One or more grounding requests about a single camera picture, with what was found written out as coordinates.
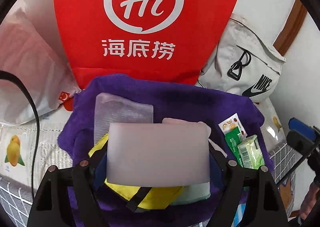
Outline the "person right hand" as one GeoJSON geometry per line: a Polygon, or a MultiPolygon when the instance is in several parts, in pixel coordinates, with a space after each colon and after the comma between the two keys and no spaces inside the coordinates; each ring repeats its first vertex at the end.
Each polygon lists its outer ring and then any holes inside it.
{"type": "Polygon", "coordinates": [[[309,191],[307,192],[299,211],[299,216],[302,220],[305,220],[309,213],[312,211],[314,205],[317,202],[317,196],[319,195],[319,187],[315,183],[311,183],[309,191]]]}

